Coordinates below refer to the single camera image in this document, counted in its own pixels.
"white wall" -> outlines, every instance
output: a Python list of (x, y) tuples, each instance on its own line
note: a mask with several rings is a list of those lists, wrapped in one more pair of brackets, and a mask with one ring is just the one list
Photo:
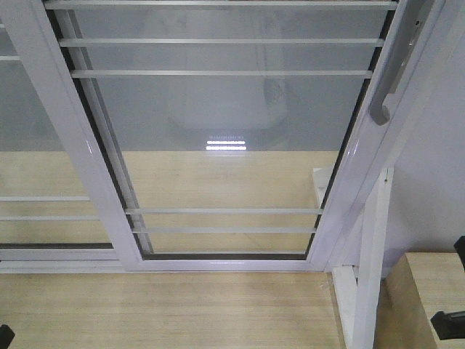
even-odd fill
[(385, 264), (394, 264), (405, 251), (453, 251), (461, 235), (465, 235), (465, 34), (395, 164)]

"light wood surface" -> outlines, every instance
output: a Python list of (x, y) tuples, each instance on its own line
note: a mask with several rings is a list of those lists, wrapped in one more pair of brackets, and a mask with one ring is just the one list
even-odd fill
[(439, 340), (430, 318), (437, 311), (465, 310), (465, 273), (452, 253), (407, 253), (387, 287), (407, 348), (465, 348), (465, 340)]
[[(337, 152), (124, 152), (141, 207), (313, 208), (312, 169), (334, 164)], [(63, 152), (0, 152), (0, 196), (86, 195)], [(1, 215), (95, 214), (90, 202), (0, 203)], [(146, 226), (312, 227), (316, 216), (147, 214)], [(106, 242), (99, 222), (0, 222), (0, 242)], [(161, 234), (158, 252), (290, 251), (309, 234)]]
[(400, 332), (400, 324), (387, 292), (386, 282), (382, 281), (376, 314), (375, 349), (410, 349)]
[(12, 349), (343, 348), (325, 273), (1, 275)]

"white metal post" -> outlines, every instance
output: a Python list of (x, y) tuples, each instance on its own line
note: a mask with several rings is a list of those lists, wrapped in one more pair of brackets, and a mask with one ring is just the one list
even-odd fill
[(357, 281), (355, 280), (354, 268), (351, 265), (336, 267), (332, 274), (344, 342), (346, 349), (352, 349), (355, 300), (357, 299)]
[(365, 203), (352, 348), (373, 348), (393, 172), (381, 172)]

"wooden cabinet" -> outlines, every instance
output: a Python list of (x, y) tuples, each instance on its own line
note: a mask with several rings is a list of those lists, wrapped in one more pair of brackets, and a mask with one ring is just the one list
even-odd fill
[(463, 349), (465, 339), (440, 340), (430, 318), (465, 310), (465, 273), (454, 253), (407, 253), (387, 278), (406, 348)]

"wooden floor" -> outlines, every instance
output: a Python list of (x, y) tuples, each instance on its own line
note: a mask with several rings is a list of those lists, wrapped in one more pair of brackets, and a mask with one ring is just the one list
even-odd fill
[(325, 273), (1, 275), (11, 349), (343, 348)]
[(392, 307), (386, 283), (383, 281), (379, 292), (374, 349), (411, 349), (405, 346), (400, 330), (398, 316)]

